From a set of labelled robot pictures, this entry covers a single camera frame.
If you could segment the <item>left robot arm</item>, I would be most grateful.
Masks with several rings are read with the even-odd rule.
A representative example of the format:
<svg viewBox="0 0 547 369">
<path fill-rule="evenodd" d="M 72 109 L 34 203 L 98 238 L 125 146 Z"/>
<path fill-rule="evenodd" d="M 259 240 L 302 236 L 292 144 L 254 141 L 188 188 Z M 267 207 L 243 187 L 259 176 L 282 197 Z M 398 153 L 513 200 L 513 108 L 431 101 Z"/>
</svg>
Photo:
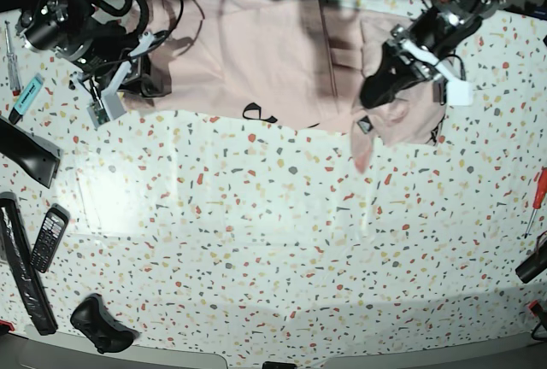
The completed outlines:
<svg viewBox="0 0 547 369">
<path fill-rule="evenodd" d="M 432 0 L 410 26 L 393 27 L 382 46 L 379 69 L 362 86 L 363 107 L 392 103 L 400 91 L 427 81 L 444 85 L 441 103 L 471 105 L 472 85 L 456 74 L 448 58 L 503 4 L 505 0 Z"/>
</svg>

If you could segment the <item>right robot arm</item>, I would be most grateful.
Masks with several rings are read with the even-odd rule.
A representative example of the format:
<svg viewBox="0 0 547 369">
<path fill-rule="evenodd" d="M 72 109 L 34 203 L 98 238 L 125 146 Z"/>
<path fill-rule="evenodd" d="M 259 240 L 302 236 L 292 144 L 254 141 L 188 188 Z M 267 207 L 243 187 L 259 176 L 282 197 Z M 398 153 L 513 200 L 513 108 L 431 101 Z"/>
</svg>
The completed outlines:
<svg viewBox="0 0 547 369">
<path fill-rule="evenodd" d="M 163 97 L 167 91 L 150 53 L 171 28 L 151 37 L 143 49 L 151 11 L 146 0 L 21 0 L 16 30 L 35 52 L 52 51 L 80 69 L 94 100 L 114 92 Z"/>
</svg>

